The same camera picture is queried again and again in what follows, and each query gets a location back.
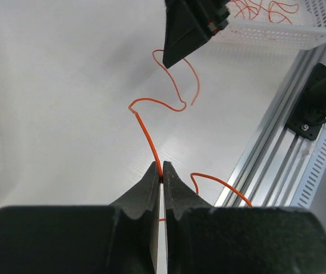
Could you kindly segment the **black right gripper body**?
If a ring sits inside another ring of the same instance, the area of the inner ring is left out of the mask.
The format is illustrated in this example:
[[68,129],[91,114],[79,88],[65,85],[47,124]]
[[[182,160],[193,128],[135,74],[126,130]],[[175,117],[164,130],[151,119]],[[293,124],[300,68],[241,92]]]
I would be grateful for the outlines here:
[[187,1],[199,26],[209,36],[215,36],[228,26],[230,11],[227,7],[228,0],[191,0]]

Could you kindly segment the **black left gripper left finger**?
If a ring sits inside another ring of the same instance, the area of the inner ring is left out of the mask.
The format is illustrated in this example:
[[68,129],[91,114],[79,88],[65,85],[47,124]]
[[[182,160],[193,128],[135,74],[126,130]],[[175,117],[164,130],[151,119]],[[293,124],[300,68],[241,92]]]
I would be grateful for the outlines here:
[[0,208],[0,273],[155,273],[159,183],[152,163],[109,205]]

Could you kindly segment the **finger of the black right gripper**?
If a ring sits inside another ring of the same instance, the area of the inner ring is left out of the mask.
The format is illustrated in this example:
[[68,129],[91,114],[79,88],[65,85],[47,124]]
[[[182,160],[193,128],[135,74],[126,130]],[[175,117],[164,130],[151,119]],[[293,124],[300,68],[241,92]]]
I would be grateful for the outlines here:
[[210,39],[198,1],[165,1],[166,32],[163,64],[170,68]]

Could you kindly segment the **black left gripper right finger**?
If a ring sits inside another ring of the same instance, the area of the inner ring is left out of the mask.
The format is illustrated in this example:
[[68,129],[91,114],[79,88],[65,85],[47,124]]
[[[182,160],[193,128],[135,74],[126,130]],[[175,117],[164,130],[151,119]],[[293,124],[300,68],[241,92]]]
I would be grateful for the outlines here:
[[297,207],[214,207],[163,164],[168,273],[326,273],[326,233]]

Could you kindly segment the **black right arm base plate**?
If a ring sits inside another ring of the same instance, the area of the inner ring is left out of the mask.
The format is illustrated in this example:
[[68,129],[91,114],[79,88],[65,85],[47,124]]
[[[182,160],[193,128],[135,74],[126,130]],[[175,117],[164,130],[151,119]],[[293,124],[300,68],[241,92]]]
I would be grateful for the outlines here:
[[326,123],[326,66],[316,64],[297,99],[285,127],[310,141]]

